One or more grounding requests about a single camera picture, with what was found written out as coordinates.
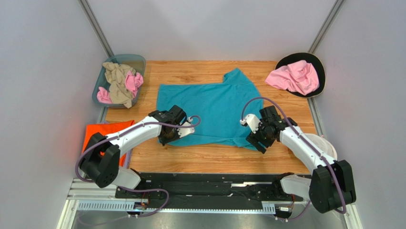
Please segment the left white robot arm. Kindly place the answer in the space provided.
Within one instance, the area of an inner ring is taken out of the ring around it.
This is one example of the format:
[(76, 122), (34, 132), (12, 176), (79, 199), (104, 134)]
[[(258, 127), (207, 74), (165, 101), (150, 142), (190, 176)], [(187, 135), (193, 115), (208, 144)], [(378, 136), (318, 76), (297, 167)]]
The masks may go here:
[(136, 189), (141, 176), (134, 170), (120, 165), (120, 159), (141, 143), (158, 138), (162, 145), (194, 133), (192, 117), (174, 105), (168, 111), (153, 111), (143, 120), (115, 133), (93, 134), (78, 159), (75, 172), (78, 178), (93, 182), (99, 188), (115, 185), (124, 189)]

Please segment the teal t shirt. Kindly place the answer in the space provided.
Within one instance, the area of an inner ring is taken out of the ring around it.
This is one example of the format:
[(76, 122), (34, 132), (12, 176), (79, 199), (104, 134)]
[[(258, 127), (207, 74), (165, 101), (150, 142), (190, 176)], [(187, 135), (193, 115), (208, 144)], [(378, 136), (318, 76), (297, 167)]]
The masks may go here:
[(240, 124), (241, 113), (259, 115), (263, 102), (254, 83), (238, 68), (226, 73), (222, 83), (167, 85), (161, 84), (156, 108), (169, 110), (173, 105), (182, 108), (187, 115), (198, 115), (200, 124), (195, 132), (173, 146), (220, 144), (254, 150), (246, 141), (251, 130)]

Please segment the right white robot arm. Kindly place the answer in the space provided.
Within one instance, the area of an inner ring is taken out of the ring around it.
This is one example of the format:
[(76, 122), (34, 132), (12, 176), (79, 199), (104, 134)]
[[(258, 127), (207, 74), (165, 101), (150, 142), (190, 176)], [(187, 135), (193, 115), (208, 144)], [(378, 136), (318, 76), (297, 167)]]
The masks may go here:
[(311, 141), (293, 119), (277, 112), (272, 105), (261, 109), (260, 116), (248, 114), (240, 124), (250, 128), (246, 140), (261, 153), (277, 141), (282, 143), (311, 172), (310, 178), (293, 173), (281, 174), (275, 180), (277, 194), (293, 194), (310, 200), (320, 213), (345, 211), (348, 204), (356, 201), (356, 191), (351, 165), (338, 161)]

